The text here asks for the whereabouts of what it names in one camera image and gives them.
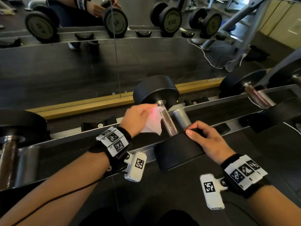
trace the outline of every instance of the qr-like code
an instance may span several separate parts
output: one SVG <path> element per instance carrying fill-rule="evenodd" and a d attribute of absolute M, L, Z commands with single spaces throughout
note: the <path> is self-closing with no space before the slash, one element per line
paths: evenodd
<path fill-rule="evenodd" d="M 113 146 L 115 147 L 117 152 L 120 152 L 124 148 L 124 145 L 121 140 L 114 143 Z"/>
<path fill-rule="evenodd" d="M 246 162 L 250 167 L 252 167 L 254 170 L 258 170 L 260 166 L 258 166 L 257 163 L 255 163 L 253 160 L 249 160 Z"/>
<path fill-rule="evenodd" d="M 102 136 L 106 136 L 107 134 L 109 134 L 111 131 L 110 130 L 106 130 L 106 131 L 104 131 L 101 135 Z"/>
<path fill-rule="evenodd" d="M 250 174 L 254 173 L 255 171 L 252 170 L 251 167 L 249 167 L 246 163 L 242 164 L 239 168 L 238 168 L 241 172 L 243 172 L 243 174 L 245 176 L 249 176 Z"/>
<path fill-rule="evenodd" d="M 205 187 L 206 193 L 215 192 L 213 182 L 204 182 L 204 187 Z"/>
<path fill-rule="evenodd" d="M 142 169 L 143 168 L 143 164 L 144 164 L 143 160 L 137 159 L 135 167 L 138 167 L 138 168 Z"/>
<path fill-rule="evenodd" d="M 230 176 L 237 184 L 245 178 L 237 169 L 235 169 Z"/>
<path fill-rule="evenodd" d="M 119 137 L 115 134 L 115 133 L 111 133 L 107 136 L 108 140 L 110 140 L 112 143 L 115 141 L 115 140 L 118 140 Z"/>

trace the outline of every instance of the sneaker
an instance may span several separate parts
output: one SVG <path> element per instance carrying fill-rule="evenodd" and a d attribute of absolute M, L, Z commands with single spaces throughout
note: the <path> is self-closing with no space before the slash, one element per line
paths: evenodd
<path fill-rule="evenodd" d="M 99 45 L 98 40 L 88 41 L 91 45 Z"/>
<path fill-rule="evenodd" d="M 80 50 L 80 42 L 73 42 L 73 43 L 68 43 L 69 48 L 72 51 L 79 51 Z"/>

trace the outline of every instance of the wooden baseboard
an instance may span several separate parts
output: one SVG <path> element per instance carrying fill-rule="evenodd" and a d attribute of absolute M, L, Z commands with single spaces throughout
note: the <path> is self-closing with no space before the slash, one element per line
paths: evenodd
<path fill-rule="evenodd" d="M 177 84 L 176 87 L 180 94 L 218 87 L 223 78 L 205 79 L 189 83 Z M 70 115 L 91 112 L 95 110 L 128 105 L 134 103 L 133 92 L 122 93 L 120 95 L 110 95 L 99 98 L 86 99 L 76 102 L 68 102 L 58 105 L 45 106 L 29 109 L 28 111 L 37 113 L 46 120 L 66 117 Z"/>

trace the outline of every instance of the forearm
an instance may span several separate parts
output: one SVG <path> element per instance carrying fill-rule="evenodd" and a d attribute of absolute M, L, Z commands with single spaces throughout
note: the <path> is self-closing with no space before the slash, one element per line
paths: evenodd
<path fill-rule="evenodd" d="M 70 7 L 73 7 L 73 8 L 76 8 L 76 5 L 74 3 L 74 0 L 57 0 L 59 1 L 60 3 L 63 3 L 67 6 L 70 6 Z"/>
<path fill-rule="evenodd" d="M 1 219 L 10 226 L 44 202 L 100 179 L 110 165 L 105 153 L 86 152 L 27 194 Z M 18 225 L 68 225 L 96 184 L 53 201 Z"/>
<path fill-rule="evenodd" d="M 263 225 L 300 225 L 301 209 L 274 186 L 261 187 L 248 199 L 248 203 Z"/>

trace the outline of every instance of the dumbbell plate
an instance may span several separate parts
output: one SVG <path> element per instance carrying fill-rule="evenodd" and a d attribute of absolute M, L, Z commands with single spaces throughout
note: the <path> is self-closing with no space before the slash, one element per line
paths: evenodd
<path fill-rule="evenodd" d="M 46 14 L 52 20 L 52 22 L 55 24 L 55 26 L 57 28 L 59 27 L 60 19 L 58 18 L 56 13 L 53 11 L 53 9 L 51 9 L 50 7 L 45 6 L 45 5 L 37 5 L 36 7 L 33 8 L 33 11 L 40 11 L 40 12 Z"/>
<path fill-rule="evenodd" d="M 200 129 L 193 130 L 203 135 Z M 198 143 L 182 132 L 158 144 L 154 149 L 154 154 L 160 170 L 167 171 L 205 153 Z"/>
<path fill-rule="evenodd" d="M 172 80 L 165 75 L 155 75 L 144 79 L 133 92 L 135 104 L 154 104 L 164 100 L 165 107 L 169 109 L 179 99 L 179 91 Z"/>
<path fill-rule="evenodd" d="M 272 77 L 269 79 L 268 88 L 279 87 L 279 86 L 286 86 L 290 84 L 295 84 L 292 79 L 293 75 L 300 75 L 301 68 L 300 68 L 301 60 L 295 60 L 294 62 L 284 66 L 280 70 L 278 70 Z"/>
<path fill-rule="evenodd" d="M 254 86 L 265 76 L 265 74 L 266 70 L 257 70 L 243 77 L 239 72 L 227 74 L 219 85 L 221 91 L 219 97 L 225 98 L 239 95 L 244 92 L 244 84 L 248 83 L 249 85 Z"/>
<path fill-rule="evenodd" d="M 153 23 L 154 26 L 160 26 L 159 15 L 166 7 L 168 7 L 168 4 L 164 2 L 158 2 L 150 11 L 150 21 Z"/>
<path fill-rule="evenodd" d="M 58 41 L 57 27 L 44 13 L 33 11 L 25 18 L 27 30 L 41 43 L 54 43 Z"/>
<path fill-rule="evenodd" d="M 111 38 L 114 38 L 114 32 L 115 38 L 123 38 L 128 29 L 128 19 L 121 9 L 110 6 L 103 12 L 103 25 Z"/>
<path fill-rule="evenodd" d="M 181 23 L 182 14 L 176 7 L 166 7 L 159 15 L 160 29 L 164 34 L 173 35 Z"/>
<path fill-rule="evenodd" d="M 222 23 L 222 16 L 215 13 L 213 10 L 209 11 L 208 15 L 202 20 L 201 37 L 209 39 L 217 33 Z"/>
<path fill-rule="evenodd" d="M 22 145 L 26 145 L 43 141 L 46 134 L 46 120 L 40 115 L 23 110 L 0 110 L 0 137 L 24 137 Z"/>
<path fill-rule="evenodd" d="M 301 98 L 289 98 L 260 113 L 247 115 L 240 122 L 247 122 L 254 132 L 260 133 L 301 115 Z"/>
<path fill-rule="evenodd" d="M 189 26 L 192 29 L 201 29 L 203 25 L 202 20 L 205 19 L 207 15 L 207 10 L 204 8 L 195 10 L 189 18 Z"/>

